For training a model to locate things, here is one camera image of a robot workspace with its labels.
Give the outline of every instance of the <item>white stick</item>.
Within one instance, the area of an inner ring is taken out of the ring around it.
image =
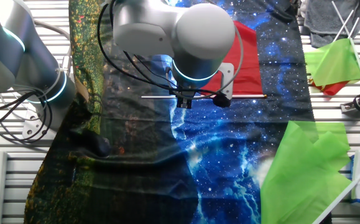
[[[335,39],[333,40],[333,42],[337,40],[337,38],[339,37],[341,31],[343,31],[344,27],[346,26],[348,20],[349,20],[349,19],[351,18],[351,16],[353,15],[353,12],[354,12],[354,10],[351,10],[351,13],[349,14],[349,16],[347,17],[347,19],[345,20],[344,24],[341,26],[340,31],[337,33],[337,35],[336,35]]]
[[[174,99],[175,96],[141,96],[142,99]],[[232,98],[238,99],[238,98],[267,98],[266,95],[233,95]]]
[[[353,25],[353,28],[351,29],[351,32],[348,34],[349,39],[351,39],[351,36],[353,35],[354,29],[355,29],[356,25],[358,24],[358,21],[359,21],[359,17],[356,18],[355,24]]]
[[[326,208],[325,211],[323,211],[323,213],[312,224],[319,224],[320,222],[322,222],[322,220],[332,211],[332,209],[335,208],[337,204],[340,203],[341,199],[343,199],[348,194],[348,192],[350,192],[356,186],[359,181],[360,175],[343,190],[343,192],[329,205],[329,207]]]
[[[343,20],[343,18],[341,17],[341,14],[340,14],[339,10],[337,9],[337,6],[336,6],[335,2],[332,1],[331,3],[332,3],[332,5],[335,7],[335,10],[336,10],[336,12],[337,12],[337,16],[340,18],[341,23],[344,24],[344,20]],[[346,29],[347,35],[350,36],[347,27],[345,27],[345,29]]]

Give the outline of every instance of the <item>gray cloth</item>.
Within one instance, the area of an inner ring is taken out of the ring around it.
[[[311,31],[312,47],[323,47],[332,43],[343,25],[331,1],[308,0],[304,26]],[[357,17],[359,17],[359,22],[352,34],[352,37],[355,37],[360,30],[360,0],[335,0],[335,4],[344,21],[354,9],[354,14],[346,24],[348,31],[351,31]],[[339,36],[339,39],[342,38],[347,38],[345,29]]]

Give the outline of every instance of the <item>black cable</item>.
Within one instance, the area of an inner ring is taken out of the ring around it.
[[[23,101],[25,101],[26,99],[28,99],[30,96],[32,96],[32,95],[34,95],[35,93],[32,93],[32,92],[30,92],[30,93],[26,93],[26,94],[24,94],[23,96],[21,96],[20,98],[18,98],[17,100],[14,100],[13,102],[11,102],[11,103],[8,103],[8,104],[6,104],[6,105],[4,105],[4,106],[1,106],[0,107],[0,110],[1,109],[4,109],[4,108],[7,108],[7,107],[9,107],[9,106],[12,106],[12,105],[14,105],[14,104],[16,104],[16,103],[18,103],[18,102],[23,102]]]
[[[358,102],[356,101],[357,98],[360,98],[360,95],[355,96],[355,98],[353,100],[353,104],[354,104],[355,109],[360,111],[360,106],[358,105]]]
[[[44,124],[45,124],[44,122],[43,122],[43,124],[41,125],[41,127],[39,128],[39,130],[38,130],[34,135],[32,135],[32,136],[29,137],[29,138],[25,138],[25,139],[19,139],[19,138],[17,138],[16,136],[12,135],[12,134],[9,132],[9,130],[6,128],[6,126],[3,125],[3,123],[1,123],[0,125],[2,126],[2,128],[4,128],[4,129],[7,131],[7,133],[8,133],[10,136],[12,136],[14,139],[5,137],[5,135],[4,135],[3,133],[1,133],[1,132],[0,132],[0,136],[1,136],[2,138],[4,138],[4,139],[8,140],[8,141],[11,141],[11,142],[19,141],[19,142],[21,142],[21,143],[23,143],[23,144],[33,143],[33,142],[36,142],[36,141],[40,140],[42,137],[44,137],[44,136],[47,134],[47,131],[50,129],[51,122],[52,122],[52,110],[51,110],[51,107],[50,107],[49,104],[47,104],[47,106],[48,106],[48,109],[49,109],[49,111],[50,111],[50,122],[49,122],[49,124],[48,124],[48,126],[47,126],[47,129],[42,132],[41,137],[39,137],[38,139],[35,139],[35,140],[33,140],[33,141],[28,141],[29,139],[34,138],[34,137],[41,131],[41,129],[43,128],[43,126],[44,126]]]
[[[44,103],[45,103],[45,102],[44,102],[42,99],[40,99],[40,98],[39,98],[39,100],[40,100],[40,103],[41,103],[42,106],[43,106],[43,113],[44,113],[44,114],[47,114],[46,108],[44,107]],[[6,128],[5,125],[3,125],[3,123],[1,123],[0,125],[2,126],[2,128],[3,128],[11,137],[13,137],[13,139],[10,139],[10,138],[8,138],[8,137],[5,137],[5,135],[3,135],[2,133],[0,133],[0,136],[3,137],[4,139],[8,140],[8,141],[19,141],[19,142],[22,142],[22,143],[32,143],[32,142],[36,142],[36,141],[40,140],[42,137],[44,137],[44,136],[46,135],[47,131],[50,129],[50,125],[51,125],[51,122],[52,122],[51,107],[50,107],[50,105],[49,105],[48,103],[46,103],[46,104],[47,104],[47,106],[49,107],[49,111],[50,111],[50,122],[49,122],[49,125],[47,126],[47,129],[42,132],[42,136],[41,136],[41,137],[39,137],[38,139],[35,139],[35,140],[33,140],[33,141],[29,141],[30,139],[34,138],[36,135],[38,135],[38,133],[40,133],[40,132],[43,130],[43,127],[45,126],[45,122],[46,122],[46,117],[47,117],[47,116],[44,116],[43,121],[42,121],[42,125],[41,125],[40,128],[37,130],[37,132],[36,132],[35,134],[29,136],[28,138],[24,138],[24,139],[19,139],[19,138],[17,138],[15,135],[13,135],[13,134],[11,134],[11,133],[9,132],[9,130]]]
[[[115,0],[112,0],[111,3],[109,4],[109,18],[111,20],[111,27],[113,29],[113,5],[115,3]]]
[[[102,17],[103,17],[103,14],[104,14],[104,11],[106,10],[106,8],[109,6],[109,4],[105,4],[101,10],[101,14],[99,15],[99,18],[98,18],[98,23],[97,23],[97,39],[98,39],[98,45],[99,45],[99,48],[101,50],[101,52],[103,53],[105,59],[108,61],[109,64],[111,64],[116,70],[119,70],[121,73],[131,77],[131,78],[135,78],[136,80],[139,80],[139,81],[142,81],[142,82],[145,82],[145,83],[148,83],[148,84],[151,84],[151,85],[155,85],[155,86],[158,86],[158,87],[161,87],[165,90],[170,90],[170,91],[194,91],[194,92],[205,92],[205,93],[212,93],[212,94],[220,94],[218,92],[215,92],[215,91],[210,91],[210,90],[201,90],[201,89],[178,89],[178,88],[170,88],[169,86],[167,85],[160,85],[160,84],[157,84],[156,82],[150,82],[148,80],[150,80],[150,78],[147,77],[147,75],[145,75],[142,71],[140,72],[140,74],[142,76],[144,76],[147,80],[144,80],[144,79],[141,79],[141,78],[138,78],[137,76],[135,75],[131,75],[130,73],[127,73],[125,72],[124,70],[120,69],[117,65],[115,65],[111,59],[109,59],[109,57],[106,55],[106,52],[103,48],[103,45],[102,45],[102,41],[101,41],[101,33],[100,33],[100,28],[101,28],[101,22],[102,22]],[[134,62],[131,60],[133,66],[138,70],[140,71],[140,69],[138,68],[137,65],[134,65]]]
[[[148,71],[149,71],[151,74],[155,75],[156,77],[163,78],[165,81],[170,82],[173,86],[177,87],[177,85],[174,84],[173,82],[171,82],[170,80],[166,79],[166,78],[163,77],[163,76],[160,76],[160,75],[157,75],[156,73],[154,73],[154,72],[145,64],[145,62],[143,62],[138,56],[136,56],[136,55],[134,55],[134,56],[135,56],[135,58],[136,58],[141,64],[143,64],[143,66],[144,66],[146,69],[148,69]]]
[[[134,79],[136,79],[136,80],[139,80],[139,81],[146,82],[146,83],[150,84],[147,80],[143,80],[143,79],[141,79],[141,78],[138,78],[138,77],[135,76],[135,75],[131,75],[130,73],[127,73],[127,72],[123,71],[123,70],[120,69],[117,65],[115,65],[115,64],[111,61],[111,59],[109,59],[109,57],[106,55],[106,52],[105,52],[105,50],[104,50],[104,48],[103,48],[103,44],[102,44],[102,42],[101,42],[101,33],[100,33],[99,30],[100,30],[100,28],[101,28],[101,21],[102,21],[102,17],[103,17],[104,11],[105,11],[105,9],[107,8],[108,5],[109,5],[109,4],[106,4],[106,5],[102,8],[101,14],[99,15],[99,18],[98,18],[98,23],[97,23],[97,40],[98,40],[99,49],[100,49],[101,52],[103,53],[103,55],[104,55],[105,59],[108,61],[108,63],[109,63],[110,65],[112,65],[116,70],[118,70],[119,72],[121,72],[121,73],[123,73],[123,74],[125,74],[125,75],[127,75],[127,76],[129,76],[129,77],[131,77],[131,78],[134,78]]]
[[[26,97],[29,97],[29,96],[32,96],[32,95],[34,95],[35,93],[27,93],[27,94],[25,94],[24,96],[26,96]],[[18,102],[16,105],[14,105],[1,119],[0,119],[0,123],[2,122],[2,121],[4,121],[19,105],[21,105],[21,103],[23,102],[23,101],[25,101],[26,100],[26,98],[23,98],[22,99],[22,101],[20,101],[20,102]]]

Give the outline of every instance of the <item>black clamp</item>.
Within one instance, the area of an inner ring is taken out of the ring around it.
[[[356,101],[357,98],[360,98],[360,94],[358,96],[355,96],[353,103],[354,103],[355,109],[360,111],[360,106],[358,105],[358,102]]]

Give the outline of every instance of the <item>galaxy print fabric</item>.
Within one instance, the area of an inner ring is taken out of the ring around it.
[[[300,33],[289,0],[212,2],[256,31],[268,97],[234,99],[229,108],[198,100],[192,109],[180,109],[174,99],[141,99],[168,93],[106,64],[101,135],[114,152],[96,161],[90,209],[103,203],[106,213],[90,214],[95,223],[261,222],[260,186],[287,122],[313,121]],[[110,53],[124,70],[137,73],[118,48]],[[143,60],[158,75],[171,65],[164,55]]]

